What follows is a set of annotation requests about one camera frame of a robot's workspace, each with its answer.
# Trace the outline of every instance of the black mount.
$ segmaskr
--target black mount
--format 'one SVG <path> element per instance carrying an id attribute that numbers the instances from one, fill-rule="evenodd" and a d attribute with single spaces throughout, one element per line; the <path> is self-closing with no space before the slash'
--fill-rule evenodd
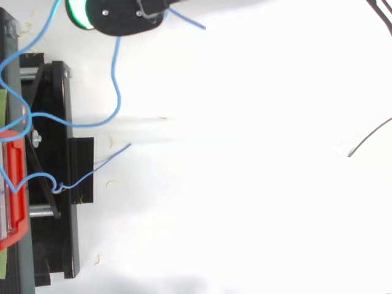
<path id="1" fill-rule="evenodd" d="M 157 28 L 170 4 L 179 0 L 87 0 L 90 23 L 110 36 L 128 36 Z"/>

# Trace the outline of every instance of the silver screw head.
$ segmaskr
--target silver screw head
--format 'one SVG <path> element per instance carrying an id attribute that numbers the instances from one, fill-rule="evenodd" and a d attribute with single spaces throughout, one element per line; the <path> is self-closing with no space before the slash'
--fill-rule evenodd
<path id="1" fill-rule="evenodd" d="M 19 21 L 17 20 L 9 20 L 6 23 L 6 34 L 14 39 L 17 39 L 21 36 L 22 27 L 20 26 Z"/>
<path id="2" fill-rule="evenodd" d="M 38 134 L 37 130 L 34 130 L 31 134 L 31 143 L 34 148 L 38 148 L 39 143 L 42 142 L 42 137 Z"/>
<path id="3" fill-rule="evenodd" d="M 70 67 L 64 69 L 64 78 L 72 78 L 72 69 Z"/>

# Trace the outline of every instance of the transparent plastic cover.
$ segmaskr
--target transparent plastic cover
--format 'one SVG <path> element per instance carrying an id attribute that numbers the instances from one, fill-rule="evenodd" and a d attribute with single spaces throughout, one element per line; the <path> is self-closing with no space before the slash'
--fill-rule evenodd
<path id="1" fill-rule="evenodd" d="M 6 170 L 7 167 L 7 145 L 0 145 L 0 164 Z M 8 185 L 4 178 L 0 176 L 0 241 L 8 237 L 12 231 L 10 215 L 10 195 Z"/>

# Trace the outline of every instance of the white surface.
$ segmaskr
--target white surface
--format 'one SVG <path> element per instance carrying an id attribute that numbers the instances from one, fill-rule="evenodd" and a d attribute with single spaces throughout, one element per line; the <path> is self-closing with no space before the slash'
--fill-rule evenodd
<path id="1" fill-rule="evenodd" d="M 31 27 L 21 45 L 51 4 L 0 1 Z M 208 30 L 170 16 L 124 38 L 119 119 L 75 131 L 96 137 L 97 161 L 134 145 L 78 207 L 81 273 L 37 292 L 391 293 L 392 125 L 345 157 L 391 116 L 384 24 L 365 0 L 178 9 Z M 62 5 L 34 49 L 73 68 L 75 121 L 115 107 L 114 42 Z"/>

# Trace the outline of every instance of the red plastic part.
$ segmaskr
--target red plastic part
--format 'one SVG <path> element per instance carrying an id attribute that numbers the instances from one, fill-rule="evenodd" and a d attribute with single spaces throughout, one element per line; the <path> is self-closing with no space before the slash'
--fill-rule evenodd
<path id="1" fill-rule="evenodd" d="M 0 138 L 10 138 L 19 135 L 13 130 L 7 130 L 0 133 Z M 26 177 L 25 166 L 25 139 L 6 143 L 7 144 L 7 166 L 4 169 L 7 171 L 8 177 L 14 187 Z M 0 251 L 14 245 L 22 239 L 22 237 L 29 231 L 29 215 L 26 198 L 26 187 L 23 185 L 18 193 L 13 194 L 11 190 L 10 195 L 10 218 L 12 228 L 15 229 L 6 239 L 0 241 Z"/>

